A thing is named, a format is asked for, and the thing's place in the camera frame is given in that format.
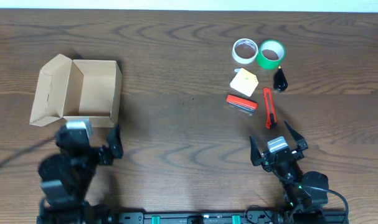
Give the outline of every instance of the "black object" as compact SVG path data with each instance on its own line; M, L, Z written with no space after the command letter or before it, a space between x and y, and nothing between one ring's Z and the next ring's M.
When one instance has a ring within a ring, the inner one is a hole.
M110 131L108 147L91 147L91 133L90 123L69 121L56 134L61 154L46 158L38 169L46 197L41 201L37 223L90 224L99 220L105 221L100 223L117 223L107 207L93 207L85 201L85 196L97 165L112 165L114 159L122 158L120 129L117 126Z
M123 156L120 130L111 130L108 147L91 147L89 126L63 126L56 134L61 154L48 157L39 166L46 196L40 203L37 224L348 223L348 210L323 210L328 202L326 192L332 192L328 190L328 178L315 171L302 174L296 161L304 158L302 151L308 145L302 135L285 124L298 148L290 150L284 138L279 137L268 142L269 150L262 155L253 137L250 143L253 165L262 165L281 180L286 205L279 211L251 206L244 212L197 213L115 213L106 205L91 206L84 198L97 165L112 165L114 159Z
M266 128L273 129L277 125L275 105L273 104L272 90L268 87L263 88L263 99L266 106Z
M283 69L279 66L277 72L273 77L273 87L275 90L284 91L288 87L286 77L284 76Z
M328 203L327 192L332 192L328 189L328 178L316 171L302 173L297 161L304 158L303 151L307 150L308 144L286 121L285 124L297 148L291 150L285 139L279 137L268 142L269 150L261 155L254 138L250 137L252 164L261 165L265 171L273 172L281 180L287 208L291 208L284 212L289 222L302 220L305 217L303 214L306 214L308 220L312 220L310 223L326 223L320 215L324 213L323 206Z

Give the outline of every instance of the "open cardboard box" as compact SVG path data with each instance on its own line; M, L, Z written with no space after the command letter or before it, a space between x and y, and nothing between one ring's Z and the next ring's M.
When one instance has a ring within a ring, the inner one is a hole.
M118 123L122 74L113 60L71 60L59 54L39 72L30 124L89 119L93 127Z

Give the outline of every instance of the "wooden table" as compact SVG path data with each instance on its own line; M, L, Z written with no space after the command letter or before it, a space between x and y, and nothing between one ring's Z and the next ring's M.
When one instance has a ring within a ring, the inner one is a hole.
M274 94L278 128L265 129L262 88L273 71L244 66L260 84L253 116L226 105L233 43L277 39L289 87ZM39 69L57 54L117 60L125 156L100 167L90 203L153 211L278 206L278 179L250 162L285 135L287 120L308 141L304 172L329 177L352 223L378 223L378 14L0 10L0 223L34 223L43 197L39 162L62 121L28 125ZM93 144L108 130L97 129ZM328 207L343 208L329 195Z

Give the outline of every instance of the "yellow sticky note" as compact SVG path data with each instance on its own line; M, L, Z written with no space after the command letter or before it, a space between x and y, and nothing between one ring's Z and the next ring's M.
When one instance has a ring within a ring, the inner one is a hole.
M246 96L251 96L257 85L257 76L244 68L241 68L233 78L232 82L230 82L230 87Z

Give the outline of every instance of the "box cutter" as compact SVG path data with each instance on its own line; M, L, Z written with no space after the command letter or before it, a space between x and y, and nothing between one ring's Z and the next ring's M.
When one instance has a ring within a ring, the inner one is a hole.
M227 95L226 102L251 113L258 108L258 103L230 94Z
M265 99L266 104L266 128L273 129L277 125L277 119L275 113L275 106L273 105L271 89L267 87L263 88L263 99Z

